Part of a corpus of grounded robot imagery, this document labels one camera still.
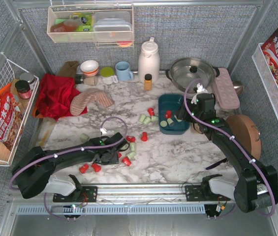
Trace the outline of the teal plastic storage basket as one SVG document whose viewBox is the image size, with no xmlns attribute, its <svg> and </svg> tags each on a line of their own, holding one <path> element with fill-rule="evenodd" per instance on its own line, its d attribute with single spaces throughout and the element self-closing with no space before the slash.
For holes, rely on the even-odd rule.
<svg viewBox="0 0 278 236">
<path fill-rule="evenodd" d="M 158 98 L 158 125 L 161 133 L 182 135 L 190 128 L 188 122 L 176 116 L 182 104 L 183 96 L 180 94 L 163 94 Z"/>
</svg>

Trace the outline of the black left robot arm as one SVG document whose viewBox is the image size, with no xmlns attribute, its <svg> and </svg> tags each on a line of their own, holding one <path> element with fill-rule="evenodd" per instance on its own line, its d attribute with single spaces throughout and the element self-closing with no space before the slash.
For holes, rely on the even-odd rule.
<svg viewBox="0 0 278 236">
<path fill-rule="evenodd" d="M 128 144 L 121 133 L 101 136 L 64 149 L 30 149 L 12 169 L 10 189 L 19 190 L 24 199 L 42 193 L 52 174 L 62 169 L 87 162 L 111 165 L 118 162 L 118 152 Z"/>
</svg>

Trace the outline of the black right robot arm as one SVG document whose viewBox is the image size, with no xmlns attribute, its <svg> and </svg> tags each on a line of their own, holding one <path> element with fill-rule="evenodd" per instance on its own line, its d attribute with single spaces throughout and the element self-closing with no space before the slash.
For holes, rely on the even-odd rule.
<svg viewBox="0 0 278 236">
<path fill-rule="evenodd" d="M 200 93 L 195 95 L 195 99 L 193 104 L 190 99 L 183 98 L 178 117 L 198 124 L 200 131 L 223 152 L 235 169 L 239 179 L 234 189 L 234 200 L 238 208 L 248 213 L 271 207 L 268 216 L 272 216 L 278 203 L 277 170 L 253 158 L 234 136 L 226 120 L 217 117 L 214 94 Z"/>
</svg>

